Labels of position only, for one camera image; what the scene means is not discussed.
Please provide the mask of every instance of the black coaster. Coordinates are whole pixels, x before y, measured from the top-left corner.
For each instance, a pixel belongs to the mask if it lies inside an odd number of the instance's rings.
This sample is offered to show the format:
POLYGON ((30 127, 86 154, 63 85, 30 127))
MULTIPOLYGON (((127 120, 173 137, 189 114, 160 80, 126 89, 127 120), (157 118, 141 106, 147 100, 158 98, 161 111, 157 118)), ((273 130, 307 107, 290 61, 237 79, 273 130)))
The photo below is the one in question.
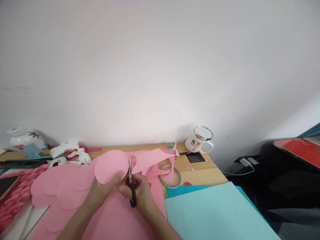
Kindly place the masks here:
POLYGON ((190 163, 205 162, 206 161, 199 152, 187 154, 187 158, 190 163))

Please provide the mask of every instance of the smartphone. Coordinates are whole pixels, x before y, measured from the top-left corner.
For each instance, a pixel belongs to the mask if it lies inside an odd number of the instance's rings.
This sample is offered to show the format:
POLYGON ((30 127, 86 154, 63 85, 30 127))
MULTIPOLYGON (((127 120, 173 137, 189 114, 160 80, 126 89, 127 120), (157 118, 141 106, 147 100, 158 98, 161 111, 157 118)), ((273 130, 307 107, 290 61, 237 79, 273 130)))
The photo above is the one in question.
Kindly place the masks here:
POLYGON ((0 179, 0 204, 18 183, 20 176, 13 176, 0 179))

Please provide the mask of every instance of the white tissue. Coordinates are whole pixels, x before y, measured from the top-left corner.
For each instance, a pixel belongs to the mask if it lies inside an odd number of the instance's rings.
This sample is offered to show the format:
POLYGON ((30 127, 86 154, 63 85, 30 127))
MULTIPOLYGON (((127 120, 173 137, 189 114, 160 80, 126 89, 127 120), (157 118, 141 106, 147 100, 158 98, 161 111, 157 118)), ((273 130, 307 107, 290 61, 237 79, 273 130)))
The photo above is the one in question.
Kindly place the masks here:
POLYGON ((83 164, 91 163, 91 157, 89 156, 89 154, 84 152, 84 148, 77 148, 77 151, 73 151, 68 155, 68 158, 74 157, 76 155, 79 155, 79 162, 82 162, 83 164))
POLYGON ((68 143, 60 143, 58 147, 52 148, 50 150, 52 158, 59 157, 66 151, 73 151, 79 148, 79 144, 77 141, 71 139, 68 143))

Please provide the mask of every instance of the mug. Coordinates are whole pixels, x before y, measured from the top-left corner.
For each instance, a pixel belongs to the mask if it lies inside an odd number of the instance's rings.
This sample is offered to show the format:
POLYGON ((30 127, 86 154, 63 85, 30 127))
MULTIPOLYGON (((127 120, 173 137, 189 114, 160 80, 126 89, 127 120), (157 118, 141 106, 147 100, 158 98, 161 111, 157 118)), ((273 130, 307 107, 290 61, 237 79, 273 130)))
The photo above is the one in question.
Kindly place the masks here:
POLYGON ((210 142, 212 137, 213 134, 209 128, 197 126, 184 142, 184 146, 189 152, 196 153, 200 151, 202 154, 208 154, 213 148, 213 143, 210 142), (202 146, 205 144, 209 144, 211 146, 211 149, 207 152, 201 150, 202 146))

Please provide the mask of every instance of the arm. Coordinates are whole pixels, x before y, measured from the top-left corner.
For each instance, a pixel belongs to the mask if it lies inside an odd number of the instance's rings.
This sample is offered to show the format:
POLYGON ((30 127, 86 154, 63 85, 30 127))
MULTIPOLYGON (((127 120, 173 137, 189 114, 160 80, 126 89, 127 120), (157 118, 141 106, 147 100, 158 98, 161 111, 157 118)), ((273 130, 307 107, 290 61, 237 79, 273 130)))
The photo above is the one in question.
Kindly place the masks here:
POLYGON ((104 185, 94 178, 86 199, 59 234, 57 240, 82 239, 92 216, 103 205, 110 192, 120 182, 122 174, 122 171, 117 173, 111 182, 104 185))
MULTIPOLYGON (((136 186, 137 208, 150 224, 157 239, 182 240, 154 202, 148 178, 141 174, 134 174, 132 182, 136 186)), ((128 186, 122 185, 118 191, 123 196, 132 199, 131 189, 128 186)))

